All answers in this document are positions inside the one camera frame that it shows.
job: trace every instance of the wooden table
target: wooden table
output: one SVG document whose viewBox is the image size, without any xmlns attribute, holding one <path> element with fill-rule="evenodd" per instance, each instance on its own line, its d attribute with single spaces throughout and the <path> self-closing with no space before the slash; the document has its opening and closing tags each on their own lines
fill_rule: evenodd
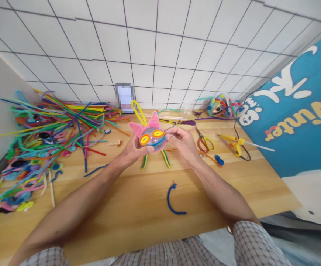
<svg viewBox="0 0 321 266">
<path fill-rule="evenodd" d="M 138 123 L 136 117 L 131 120 Z M 132 134 L 128 121 L 117 124 L 120 129 Z M 218 154 L 225 164 L 223 168 L 219 168 L 209 158 L 204 160 L 241 192 L 260 218 L 300 207 L 298 200 L 257 148 L 246 145 L 252 160 L 244 161 L 233 155 L 227 143 L 215 137 L 215 134 L 234 135 L 233 125 L 233 121 L 197 121 L 198 129 L 215 143 L 215 151 L 209 154 L 213 157 Z M 172 125 L 162 122 L 161 126 L 166 129 Z M 187 130 L 191 128 L 188 125 L 182 127 Z M 237 127 L 240 137 L 250 141 L 245 132 L 238 125 Z M 110 128 L 112 133 L 106 135 L 105 140 L 128 141 L 129 137 Z M 102 151 L 107 156 L 96 153 L 89 156 L 88 171 L 109 163 L 123 147 L 124 144 L 120 147 L 108 146 L 107 143 L 95 145 L 95 150 Z M 168 143 L 166 149 L 171 148 L 173 146 Z M 156 153 L 149 156 L 145 171 L 141 172 L 142 159 L 139 159 L 123 172 L 104 201 L 65 245 L 67 258 L 72 265 L 117 256 L 227 226 L 209 201 L 196 175 L 180 160 L 178 152 L 167 154 L 170 170 L 166 167 L 162 154 Z M 82 156 L 81 149 L 78 149 L 70 157 L 58 159 L 65 167 L 63 175 L 54 182 L 57 204 L 88 181 L 88 178 L 83 178 L 85 173 Z M 177 187 L 170 195 L 172 206 L 175 210 L 186 211 L 187 215 L 175 215 L 167 206 L 166 196 L 173 182 L 177 183 Z M 0 193 L 10 186 L 12 183 L 3 184 Z M 27 212 L 0 214 L 0 265 L 8 264 L 21 242 L 52 208 L 50 189 L 42 197 L 38 197 L 40 192 L 34 194 L 35 205 Z"/>
</svg>

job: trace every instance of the hand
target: hand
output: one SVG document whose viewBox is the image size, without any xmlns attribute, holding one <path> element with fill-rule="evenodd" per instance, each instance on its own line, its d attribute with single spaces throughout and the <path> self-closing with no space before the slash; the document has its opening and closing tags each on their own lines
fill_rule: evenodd
<svg viewBox="0 0 321 266">
<path fill-rule="evenodd" d="M 133 135 L 124 150 L 114 161 L 116 161 L 119 166 L 127 168 L 133 165 L 141 156 L 148 155 L 152 152 L 154 152 L 154 147 L 145 146 L 141 148 L 138 137 Z"/>
<path fill-rule="evenodd" d="M 191 164 L 201 161 L 193 136 L 181 127 L 170 127 L 164 131 L 168 142 L 177 147 L 180 157 Z"/>
</svg>

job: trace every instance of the finished craft toy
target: finished craft toy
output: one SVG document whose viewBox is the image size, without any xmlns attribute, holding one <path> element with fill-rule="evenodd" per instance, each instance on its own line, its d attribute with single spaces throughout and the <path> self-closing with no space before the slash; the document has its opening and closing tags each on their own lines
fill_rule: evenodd
<svg viewBox="0 0 321 266">
<path fill-rule="evenodd" d="M 135 104 L 138 106 L 140 113 L 142 115 L 142 118 L 139 116 Z M 154 111 L 152 113 L 151 118 L 148 121 L 148 124 L 146 122 L 146 118 L 142 112 L 142 109 L 140 108 L 139 104 L 136 101 L 132 101 L 132 107 L 135 111 L 136 116 L 142 123 L 135 124 L 133 122 L 129 123 L 130 128 L 133 130 L 135 135 L 139 138 L 139 143 L 141 146 L 153 146 L 154 147 L 154 153 L 160 151 L 163 154 L 163 158 L 165 161 L 165 164 L 168 168 L 170 168 L 170 164 L 168 161 L 167 154 L 165 153 L 165 150 L 163 150 L 165 144 L 167 143 L 167 140 L 165 139 L 165 133 L 161 129 L 161 125 L 159 124 L 158 115 L 157 112 Z M 143 159 L 143 163 L 141 166 L 141 170 L 143 171 L 146 167 L 148 155 L 146 155 Z"/>
</svg>

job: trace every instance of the pink pipe cleaner ear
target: pink pipe cleaner ear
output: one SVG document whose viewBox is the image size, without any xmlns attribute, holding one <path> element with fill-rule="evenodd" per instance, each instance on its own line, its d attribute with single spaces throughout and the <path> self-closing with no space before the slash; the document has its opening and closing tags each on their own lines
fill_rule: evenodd
<svg viewBox="0 0 321 266">
<path fill-rule="evenodd" d="M 148 128 L 151 128 L 151 127 L 161 128 L 160 126 L 161 125 L 159 124 L 157 112 L 154 111 L 151 115 L 150 120 L 148 121 L 147 127 Z"/>
<path fill-rule="evenodd" d="M 130 126 L 130 128 L 133 130 L 133 132 L 135 133 L 135 135 L 140 138 L 142 132 L 146 129 L 145 126 L 143 125 L 139 125 L 139 124 L 135 124 L 133 122 L 128 124 Z"/>
</svg>

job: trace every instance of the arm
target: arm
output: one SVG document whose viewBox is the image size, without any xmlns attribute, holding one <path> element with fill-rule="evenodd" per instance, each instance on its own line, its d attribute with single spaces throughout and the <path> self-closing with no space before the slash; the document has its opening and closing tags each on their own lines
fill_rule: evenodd
<svg viewBox="0 0 321 266">
<path fill-rule="evenodd" d="M 66 238 L 101 202 L 120 174 L 140 156 L 152 151 L 154 151 L 152 146 L 139 149 L 138 138 L 133 136 L 122 153 L 102 172 L 69 194 L 42 219 L 19 247 L 8 266 L 19 265 L 46 248 L 63 246 Z"/>
<path fill-rule="evenodd" d="M 221 211 L 231 230 L 236 222 L 246 220 L 260 225 L 243 196 L 223 180 L 199 156 L 193 136 L 180 127 L 165 130 L 168 142 L 177 147 L 181 158 L 199 177 L 207 195 Z"/>
</svg>

